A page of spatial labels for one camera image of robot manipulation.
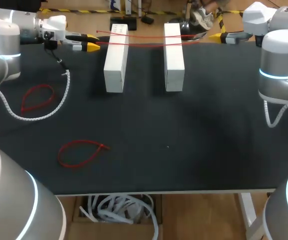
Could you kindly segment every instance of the white cable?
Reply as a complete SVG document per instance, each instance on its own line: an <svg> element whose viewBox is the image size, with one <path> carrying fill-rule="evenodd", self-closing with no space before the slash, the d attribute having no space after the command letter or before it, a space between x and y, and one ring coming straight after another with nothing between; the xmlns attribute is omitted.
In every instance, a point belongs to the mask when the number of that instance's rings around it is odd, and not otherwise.
<svg viewBox="0 0 288 240"><path fill-rule="evenodd" d="M268 127L270 128L274 128L275 126L277 126L277 124L279 123L280 119L282 118L284 112L288 109L288 103L286 105L283 106L283 108L279 111L275 121L273 123L270 122L270 117L269 117L269 111L268 111L268 103L266 100L264 100L264 108L265 108L265 116L266 116L266 122Z"/></svg>
<svg viewBox="0 0 288 240"><path fill-rule="evenodd" d="M89 219L91 219L93 222L110 222L110 223L128 223L128 224L133 224L134 221L138 218L138 215L136 215L132 219L128 219L125 217L122 217L121 213L127 210L127 207L131 205L136 205L138 207L137 212L143 212L141 209L146 208L149 212L148 216L152 217L153 225L154 225L154 235L152 240L157 240L158 238L158 223L157 223L157 218L154 213L154 202L153 199L149 195L145 195L149 198L149 200L152 203L152 206L149 206L147 203L145 203L142 200L139 200L137 198L134 198L129 195L123 195L123 194L113 194L107 196L104 200L102 200L99 205L97 206L97 213L100 219L96 219L92 213L92 206L96 205L94 202L92 203L92 195L88 197L88 202L87 202L87 208L88 208L88 213L83 209L82 206L79 207L82 213L85 214Z"/></svg>
<svg viewBox="0 0 288 240"><path fill-rule="evenodd" d="M62 74L62 75L66 75L67 76L67 84L66 84L66 89L65 89L65 92L64 92L64 96L62 98L62 100L60 101L59 105L57 106L57 108L55 108L52 112L50 112L49 114L45 115L45 116L40 116L40 117L34 117L34 118L27 118L27 117L20 117L18 115L16 115L10 108L5 96L3 95L3 93L0 91L0 98L2 99L5 107L6 107L6 110L8 111L8 113L18 119L18 120L21 120L21 121L28 121L28 122L33 122L33 121L40 121L40 120L43 120L43 119L46 119L46 118L49 118L50 116L54 115L61 107L62 105L64 104L65 102L65 99L67 97L67 94L68 94L68 90L69 90L69 85L70 85L70 72L69 70L67 69L66 70L66 73Z"/></svg>

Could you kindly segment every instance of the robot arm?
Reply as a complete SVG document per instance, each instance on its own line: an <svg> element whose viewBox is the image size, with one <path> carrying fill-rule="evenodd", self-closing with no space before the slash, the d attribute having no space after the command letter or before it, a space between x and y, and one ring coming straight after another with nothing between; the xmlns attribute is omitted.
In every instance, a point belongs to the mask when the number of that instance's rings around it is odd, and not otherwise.
<svg viewBox="0 0 288 240"><path fill-rule="evenodd" d="M264 36L276 30L288 30L288 6L279 9L255 2L244 11L244 31L256 36L256 45L261 47Z"/></svg>
<svg viewBox="0 0 288 240"><path fill-rule="evenodd" d="M255 2L244 12L244 31L256 35L262 47L259 95L264 100L269 127L274 128L288 109L288 6L274 9ZM284 104L271 123L268 103Z"/></svg>
<svg viewBox="0 0 288 240"><path fill-rule="evenodd" d="M0 84L20 75L20 44L45 43L55 49L57 42L74 51L92 52L100 49L92 35L66 31L66 17L53 16L39 19L35 13L0 8Z"/></svg>

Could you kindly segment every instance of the red cable tie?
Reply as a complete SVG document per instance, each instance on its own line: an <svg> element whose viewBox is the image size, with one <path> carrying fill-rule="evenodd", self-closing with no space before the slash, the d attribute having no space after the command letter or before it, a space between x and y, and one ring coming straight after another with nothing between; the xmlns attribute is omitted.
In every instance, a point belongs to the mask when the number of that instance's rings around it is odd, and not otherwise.
<svg viewBox="0 0 288 240"><path fill-rule="evenodd" d="M30 106L30 107L25 107L25 100L26 98L35 90L39 89L39 88L47 88L47 89L50 89L51 92L52 92L52 95L50 96L50 98L48 100L46 100L45 102L43 103L40 103L40 104L37 104L35 106ZM31 87L26 93L25 95L23 96L23 99L22 99L22 104L21 104L21 107L20 107L20 112L21 114L23 114L24 112L27 112L27 111L31 111L31 110L34 110L34 109L38 109L38 108L42 108L46 105L49 105L53 99L55 98L55 93L54 93L54 89L48 85L48 84L40 84L40 85L37 85L37 86L34 86L34 87Z"/></svg>
<svg viewBox="0 0 288 240"><path fill-rule="evenodd" d="M138 47L138 48L160 48L164 46L180 46L180 45L192 45L192 44L198 44L198 41L189 41L189 42L182 42L182 43L172 43L172 44L140 44L140 43L115 43L115 42L104 42L104 41L97 41L96 44L107 44L107 45L127 45L132 47Z"/></svg>
<svg viewBox="0 0 288 240"><path fill-rule="evenodd" d="M181 38L181 37L194 37L195 34L192 35L175 35L175 36L135 36L135 35L128 35L128 34L121 34L121 33L115 33L115 32L111 32L111 31L100 31L97 30L97 33L105 33L105 34L113 34L113 35L118 35L118 36L127 36L127 37L132 37L132 38L139 38L139 39L164 39L164 38Z"/></svg>
<svg viewBox="0 0 288 240"><path fill-rule="evenodd" d="M71 164L63 163L62 160L60 159L61 153L62 153L66 148L68 148L69 146L74 145L74 144L80 144L80 143L95 144L95 145L98 145L98 148L97 148L96 152L95 152L89 159L87 159L87 160L85 160L85 161L83 161L83 162L81 162L81 163L79 163L79 164L75 164L75 165L72 164L72 165L71 165ZM95 142L95 141L90 141L90 140L75 140L75 141L72 141L72 142L69 142L69 143L63 145L63 146L60 148L60 150L58 151L58 154L57 154L57 160L58 160L59 164L61 164L61 165L62 165L63 167L65 167L65 168L74 168L74 167L75 167L75 168L77 168L77 167L79 168L79 167L85 165L86 163L92 161L92 160L97 156L97 154L100 152L101 149L110 150L110 147L105 146L104 144L98 143L98 142Z"/></svg>

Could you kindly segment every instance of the black table surface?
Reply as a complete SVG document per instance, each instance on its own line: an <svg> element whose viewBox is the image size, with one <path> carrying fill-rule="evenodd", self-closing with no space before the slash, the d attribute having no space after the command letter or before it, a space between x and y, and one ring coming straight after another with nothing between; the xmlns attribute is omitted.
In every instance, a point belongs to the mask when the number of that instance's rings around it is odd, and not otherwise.
<svg viewBox="0 0 288 240"><path fill-rule="evenodd" d="M267 127L254 43L184 46L183 91L170 93L163 49L153 47L130 47L124 93L106 93L106 50L56 51L70 68L71 88L49 119L18 121L0 100L0 149L54 194L271 189L288 176L288 110L276 128ZM56 101L24 116L50 112L65 89L63 70L39 45L22 47L21 64L21 77L0 87L13 111L20 114L23 95L43 83ZM27 104L49 96L41 89ZM280 108L270 106L272 118ZM77 139L111 150L81 168L64 168L58 150ZM96 148L74 146L63 161L83 161Z"/></svg>

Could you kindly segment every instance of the shoe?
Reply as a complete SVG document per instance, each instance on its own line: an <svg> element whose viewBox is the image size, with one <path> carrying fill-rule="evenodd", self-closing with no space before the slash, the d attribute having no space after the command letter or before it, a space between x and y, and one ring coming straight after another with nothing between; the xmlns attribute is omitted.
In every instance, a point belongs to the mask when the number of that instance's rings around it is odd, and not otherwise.
<svg viewBox="0 0 288 240"><path fill-rule="evenodd" d="M198 10L191 9L190 16L190 22L194 26L200 25L207 31L213 27L214 15L212 13L206 15L206 10L203 7Z"/></svg>

